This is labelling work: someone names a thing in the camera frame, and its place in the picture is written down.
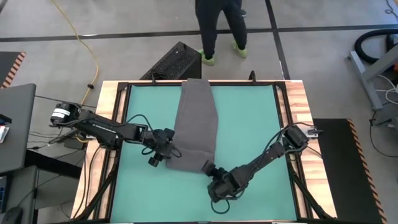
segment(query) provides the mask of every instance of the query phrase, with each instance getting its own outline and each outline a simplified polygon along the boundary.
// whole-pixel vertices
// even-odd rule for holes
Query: white cable
[[[378,77],[387,80],[387,82],[389,82],[394,89],[396,88],[396,86],[392,83],[392,81],[390,79],[388,79],[387,77],[385,77],[384,75],[378,75]]]
[[[395,102],[395,101],[392,101],[392,100],[390,100],[390,99],[388,98],[388,93],[389,93],[389,92],[391,92],[391,91],[393,91],[393,90],[395,90],[395,91],[396,91],[396,93],[398,93],[398,91],[397,91],[397,89],[396,89],[396,88],[392,88],[392,89],[389,89],[389,90],[387,90],[387,91],[386,91],[386,100],[387,100],[388,102],[390,102],[390,103],[393,103],[393,104],[396,104],[396,105],[398,105],[398,103],[397,103],[397,102]]]
[[[386,92],[386,94],[385,94],[386,100],[387,100],[388,102],[390,102],[390,103],[393,103],[393,104],[395,104],[395,105],[398,105],[397,102],[392,101],[392,100],[390,100],[390,99],[388,98],[388,94],[389,94],[391,91],[394,91],[394,90],[395,90],[395,92],[398,93],[398,85],[395,86],[395,85],[392,83],[392,81],[391,81],[390,79],[388,79],[387,77],[385,77],[384,75],[378,75],[378,77],[387,80],[387,82],[389,82],[389,83],[391,84],[392,88],[389,89],[389,90],[376,90],[376,91]]]

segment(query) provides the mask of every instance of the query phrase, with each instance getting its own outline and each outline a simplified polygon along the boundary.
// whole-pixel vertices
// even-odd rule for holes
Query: person
[[[232,31],[234,42],[233,50],[241,57],[246,58],[248,51],[246,43],[248,33],[241,14],[242,0],[196,0],[195,12],[199,23],[201,42],[203,49],[201,61],[205,65],[215,64],[214,53],[217,38],[217,20],[221,11],[224,12]]]

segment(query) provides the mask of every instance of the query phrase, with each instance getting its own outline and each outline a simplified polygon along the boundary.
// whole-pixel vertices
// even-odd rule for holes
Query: floor tile line
[[[275,18],[274,11],[272,10],[271,0],[265,0],[265,1],[266,1],[269,20],[271,22],[271,28],[273,30],[272,34],[274,35],[274,42],[275,42],[276,51],[277,51],[278,58],[279,58],[282,77],[284,80],[290,80],[289,69],[287,68],[285,53],[283,50],[282,42],[280,41],[280,37],[279,37],[279,33],[278,33],[278,26],[276,24],[276,18]]]
[[[326,27],[284,27],[278,32],[310,32],[337,30],[366,30],[366,29],[398,29],[398,24],[357,25],[357,26],[326,26]]]
[[[398,24],[360,25],[360,26],[330,26],[330,27],[286,27],[286,28],[248,28],[249,34],[268,32],[311,32],[311,31],[338,31],[338,30],[367,30],[367,29],[398,29]],[[230,34],[230,30],[219,30],[219,34]],[[170,32],[143,32],[124,34],[89,34],[81,35],[83,40],[115,39],[133,37],[168,37],[180,35],[200,35],[199,30],[170,31]],[[43,37],[0,37],[0,42],[34,42],[52,40],[75,40],[74,35],[43,36]]]
[[[249,34],[272,32],[270,28],[248,29]],[[230,30],[218,30],[218,34],[231,34]],[[200,35],[199,30],[170,31],[170,32],[145,32],[145,33],[125,33],[125,34],[90,34],[80,35],[82,40],[92,39],[115,39],[133,37],[170,37],[180,35]],[[0,42],[30,42],[30,41],[51,41],[51,40],[76,40],[74,35],[46,36],[46,37],[0,37]]]

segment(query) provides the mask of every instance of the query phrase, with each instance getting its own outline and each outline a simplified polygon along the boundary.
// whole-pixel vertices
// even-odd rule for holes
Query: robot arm
[[[56,127],[76,128],[94,136],[101,147],[109,150],[118,150],[123,141],[142,144],[155,152],[148,162],[154,167],[164,158],[169,159],[175,149],[172,144],[174,131],[171,129],[148,130],[144,124],[121,124],[81,109],[76,104],[57,104],[50,121]]]
[[[286,153],[303,151],[308,145],[309,138],[297,125],[288,126],[279,134],[282,137],[281,141],[277,140],[277,142],[271,144],[268,149],[266,148],[260,156],[250,163],[235,167],[229,172],[222,167],[216,169],[213,163],[207,161],[202,171],[213,178],[213,181],[207,187],[211,201],[216,203],[223,199],[237,200],[242,196],[256,172]]]

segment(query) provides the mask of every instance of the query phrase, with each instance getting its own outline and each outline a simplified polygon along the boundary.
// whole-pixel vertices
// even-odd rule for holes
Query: black floor mat
[[[24,57],[24,52],[0,52],[0,87],[9,87]]]
[[[387,223],[354,125],[347,119],[314,119],[339,220]]]

